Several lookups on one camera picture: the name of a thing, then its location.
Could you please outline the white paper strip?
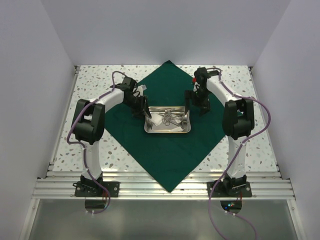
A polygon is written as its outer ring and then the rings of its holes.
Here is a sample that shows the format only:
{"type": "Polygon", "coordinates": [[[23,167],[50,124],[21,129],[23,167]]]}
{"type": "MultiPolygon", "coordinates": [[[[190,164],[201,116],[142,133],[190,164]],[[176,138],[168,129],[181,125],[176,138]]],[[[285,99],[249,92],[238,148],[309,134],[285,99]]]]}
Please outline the white paper strip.
{"type": "Polygon", "coordinates": [[[178,127],[175,127],[173,129],[170,130],[171,132],[182,132],[183,131],[183,128],[178,126],[178,127]]]}

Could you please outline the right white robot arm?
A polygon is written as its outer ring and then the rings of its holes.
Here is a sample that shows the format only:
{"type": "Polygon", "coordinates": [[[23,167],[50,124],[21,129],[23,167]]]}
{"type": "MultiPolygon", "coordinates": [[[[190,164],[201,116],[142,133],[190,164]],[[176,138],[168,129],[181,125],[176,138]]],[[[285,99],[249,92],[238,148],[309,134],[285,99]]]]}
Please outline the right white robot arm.
{"type": "Polygon", "coordinates": [[[236,196],[246,188],[247,176],[245,169],[246,146],[243,141],[250,137],[254,129],[254,103],[251,99],[236,96],[221,80],[222,70],[217,67],[199,67],[194,72],[193,90],[184,91],[185,110],[187,114],[190,105],[199,108],[199,115],[208,113],[211,109],[209,95],[213,94],[224,106],[222,130],[228,137],[228,163],[222,180],[219,180],[212,190],[227,196],[236,196]]]}

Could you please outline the stainless steel tray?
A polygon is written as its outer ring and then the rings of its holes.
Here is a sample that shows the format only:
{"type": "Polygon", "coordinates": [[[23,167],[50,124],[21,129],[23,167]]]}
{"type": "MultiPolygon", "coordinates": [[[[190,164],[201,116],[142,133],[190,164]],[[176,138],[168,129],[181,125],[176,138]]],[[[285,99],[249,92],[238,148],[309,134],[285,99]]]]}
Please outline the stainless steel tray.
{"type": "Polygon", "coordinates": [[[190,112],[185,114],[184,106],[150,106],[149,111],[151,113],[163,113],[165,110],[172,112],[180,112],[185,115],[184,119],[187,120],[187,124],[184,125],[183,131],[181,132],[172,132],[171,129],[176,128],[177,126],[170,124],[165,126],[163,123],[159,126],[155,126],[149,117],[145,117],[144,131],[148,134],[186,134],[191,131],[191,121],[190,121],[190,112]]]}

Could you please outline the green surgical drape cloth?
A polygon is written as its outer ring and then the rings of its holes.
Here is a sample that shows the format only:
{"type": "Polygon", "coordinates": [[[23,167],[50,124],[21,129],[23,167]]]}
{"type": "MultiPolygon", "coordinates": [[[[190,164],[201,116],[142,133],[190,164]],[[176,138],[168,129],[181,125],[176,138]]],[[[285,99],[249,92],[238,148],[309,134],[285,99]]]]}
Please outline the green surgical drape cloth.
{"type": "MultiPolygon", "coordinates": [[[[192,76],[166,61],[141,84],[151,107],[185,105],[185,90],[192,90],[192,76]]],[[[194,170],[225,137],[222,128],[224,106],[209,95],[210,111],[200,116],[198,107],[190,107],[191,130],[188,133],[147,133],[145,119],[134,117],[125,104],[113,107],[105,114],[105,131],[167,191],[175,187],[194,170]]]]}

